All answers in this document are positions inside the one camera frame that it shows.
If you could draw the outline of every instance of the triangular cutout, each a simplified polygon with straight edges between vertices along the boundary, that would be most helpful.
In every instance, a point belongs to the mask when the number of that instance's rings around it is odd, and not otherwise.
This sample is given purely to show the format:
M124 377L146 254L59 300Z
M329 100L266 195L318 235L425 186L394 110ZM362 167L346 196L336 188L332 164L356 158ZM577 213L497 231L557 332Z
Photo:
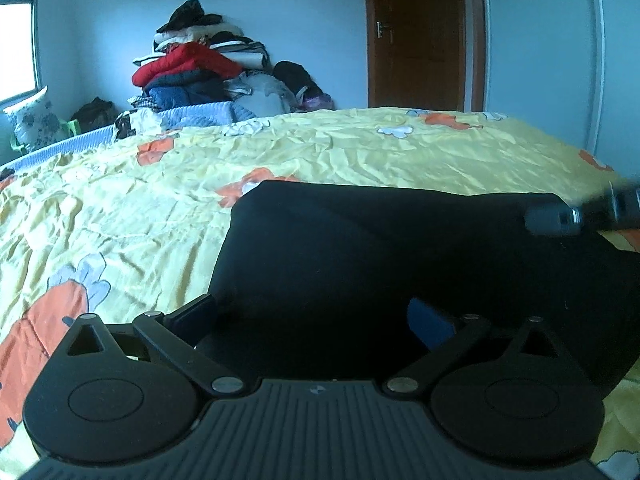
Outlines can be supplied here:
M558 357L558 352L556 352L549 339L537 330L529 332L529 337L527 337L527 341L522 347L522 353L541 357Z
M76 340L69 348L68 355L77 356L85 354L95 354L98 352L102 352L103 350L104 348L100 344L100 341L95 334L94 328L90 325L84 325L80 329L78 337L76 337Z

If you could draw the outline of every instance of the pile of clothes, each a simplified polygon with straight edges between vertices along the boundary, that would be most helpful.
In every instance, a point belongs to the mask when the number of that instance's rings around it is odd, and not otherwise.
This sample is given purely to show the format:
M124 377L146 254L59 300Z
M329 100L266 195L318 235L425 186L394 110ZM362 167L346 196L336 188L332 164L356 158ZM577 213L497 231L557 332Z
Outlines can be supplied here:
M129 99L134 108L235 101L257 117L334 108L304 67L289 61L273 67L262 43L219 14L205 14L198 0L176 9L156 32L152 53L133 63L139 68L132 82L142 90Z

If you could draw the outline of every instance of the green chair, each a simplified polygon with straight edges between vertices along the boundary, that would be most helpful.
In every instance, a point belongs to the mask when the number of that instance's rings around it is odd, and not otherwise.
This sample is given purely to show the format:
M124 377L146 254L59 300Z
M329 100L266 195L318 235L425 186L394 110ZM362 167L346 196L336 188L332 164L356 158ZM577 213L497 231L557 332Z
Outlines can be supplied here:
M67 139L80 135L81 131L79 121L69 121L68 123L63 123L63 128L65 127L64 125L66 125L66 128L68 129L68 135L66 136ZM11 137L9 138L9 144L11 145L11 149L14 150L14 152L20 153L20 156L27 154L25 145L18 144L18 139L16 139L15 134L11 134Z

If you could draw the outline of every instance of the silver screw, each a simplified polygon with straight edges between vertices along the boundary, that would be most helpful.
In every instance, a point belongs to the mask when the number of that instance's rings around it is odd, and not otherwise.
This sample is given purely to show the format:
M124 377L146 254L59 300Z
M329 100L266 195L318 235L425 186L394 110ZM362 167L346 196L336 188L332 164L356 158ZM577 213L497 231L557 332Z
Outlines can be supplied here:
M396 394L412 394L420 387L420 384L411 377L394 377L389 379L386 387Z
M211 387L219 394L236 394L244 388L244 383L238 377L219 377L211 383Z

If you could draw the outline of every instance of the window frame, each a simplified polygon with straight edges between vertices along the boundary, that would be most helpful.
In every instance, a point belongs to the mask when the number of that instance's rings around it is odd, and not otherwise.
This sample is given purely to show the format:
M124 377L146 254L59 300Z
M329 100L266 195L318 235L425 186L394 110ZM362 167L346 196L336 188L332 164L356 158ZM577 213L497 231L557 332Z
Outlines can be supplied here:
M33 58L33 79L35 89L23 92L21 94L0 100L0 111L3 107L11 106L19 103L42 90L40 78L40 54L38 48L38 0L0 0L0 6L11 4L30 4L31 5L31 57Z

